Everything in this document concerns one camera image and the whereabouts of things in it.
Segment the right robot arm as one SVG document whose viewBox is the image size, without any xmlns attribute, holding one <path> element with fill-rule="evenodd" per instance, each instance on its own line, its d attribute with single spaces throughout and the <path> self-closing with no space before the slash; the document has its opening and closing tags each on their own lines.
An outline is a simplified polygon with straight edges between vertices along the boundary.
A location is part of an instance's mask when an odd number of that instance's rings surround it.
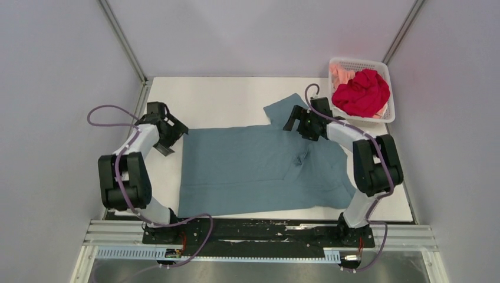
<svg viewBox="0 0 500 283">
<path fill-rule="evenodd" d="M 394 138 L 389 134 L 372 136 L 368 132 L 332 116 L 326 98 L 310 101 L 309 108 L 295 105 L 283 129 L 302 138 L 336 142 L 352 152 L 356 192 L 348 208 L 340 215 L 337 238 L 344 246 L 360 239 L 360 230 L 369 226 L 369 218 L 379 200 L 393 194 L 404 179 Z"/>
</svg>

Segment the blue-grey t-shirt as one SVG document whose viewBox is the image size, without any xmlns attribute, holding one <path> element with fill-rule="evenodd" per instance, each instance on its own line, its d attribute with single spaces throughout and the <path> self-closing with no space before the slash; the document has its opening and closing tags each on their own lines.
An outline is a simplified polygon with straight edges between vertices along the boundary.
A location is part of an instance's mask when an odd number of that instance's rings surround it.
<svg viewBox="0 0 500 283">
<path fill-rule="evenodd" d="M 345 209 L 356 192 L 347 155 L 338 143 L 285 131 L 294 106 L 304 106 L 298 94 L 266 106 L 267 125 L 191 130 L 183 139 L 178 215 Z"/>
</svg>

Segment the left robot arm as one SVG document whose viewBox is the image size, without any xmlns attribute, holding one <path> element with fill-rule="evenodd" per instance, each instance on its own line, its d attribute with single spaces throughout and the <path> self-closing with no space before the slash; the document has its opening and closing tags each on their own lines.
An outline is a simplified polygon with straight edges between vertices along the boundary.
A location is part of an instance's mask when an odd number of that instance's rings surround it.
<svg viewBox="0 0 500 283">
<path fill-rule="evenodd" d="M 158 228 L 158 237 L 173 244 L 180 237 L 180 228 L 172 209 L 153 197 L 145 159 L 152 149 L 164 157 L 174 153 L 173 145 L 189 129 L 158 101 L 149 102 L 146 112 L 134 120 L 124 144 L 98 159 L 101 200 L 107 209 L 128 210 L 146 226 Z"/>
</svg>

